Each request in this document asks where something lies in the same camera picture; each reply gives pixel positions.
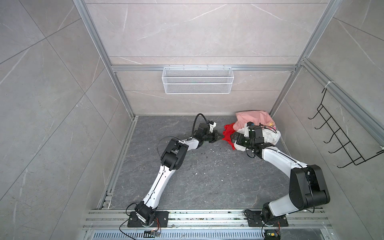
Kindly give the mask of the red cloth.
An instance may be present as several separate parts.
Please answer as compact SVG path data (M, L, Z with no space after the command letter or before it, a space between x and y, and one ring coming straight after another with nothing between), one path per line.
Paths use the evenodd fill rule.
M224 126L224 131L223 131L223 136L224 137L222 138L222 140L226 141L232 147L233 150L236 150L235 145L234 145L234 143L232 142L232 139L231 139L231 135L235 132L234 124L235 123L231 123L231 124L228 124L228 125Z

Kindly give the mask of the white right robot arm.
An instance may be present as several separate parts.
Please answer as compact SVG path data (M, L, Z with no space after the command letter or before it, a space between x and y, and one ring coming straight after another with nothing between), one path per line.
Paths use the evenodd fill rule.
M280 151L275 146L280 136L275 128L257 126L252 122L231 134L234 146L241 148L248 157L258 157L274 165L290 179L287 195L263 205L261 219L268 226L277 223L287 214L315 209L331 200L322 169L295 160Z

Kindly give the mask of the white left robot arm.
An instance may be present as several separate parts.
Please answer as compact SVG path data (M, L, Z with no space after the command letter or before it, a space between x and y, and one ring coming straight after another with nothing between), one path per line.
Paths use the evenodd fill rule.
M169 141L161 155L161 166L153 185L135 207L136 216L144 226L150 226L155 220L161 195L171 176L182 166L187 152L198 149L204 142L214 143L222 138L222 135L215 130L216 125L217 123L213 121L201 123L191 137L185 140L172 138Z

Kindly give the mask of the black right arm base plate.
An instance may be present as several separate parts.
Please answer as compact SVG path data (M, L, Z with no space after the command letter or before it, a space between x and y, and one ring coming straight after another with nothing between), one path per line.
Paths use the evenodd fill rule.
M248 221L249 227L288 227L288 221L285 215L275 217L266 211L243 211L246 220Z

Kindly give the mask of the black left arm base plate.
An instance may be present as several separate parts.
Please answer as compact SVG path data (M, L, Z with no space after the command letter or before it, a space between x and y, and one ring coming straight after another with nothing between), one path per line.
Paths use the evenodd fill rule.
M128 228L141 228L153 227L165 228L168 225L169 213L167 211L155 211L151 213L148 218L140 216L137 212L130 212L127 227Z

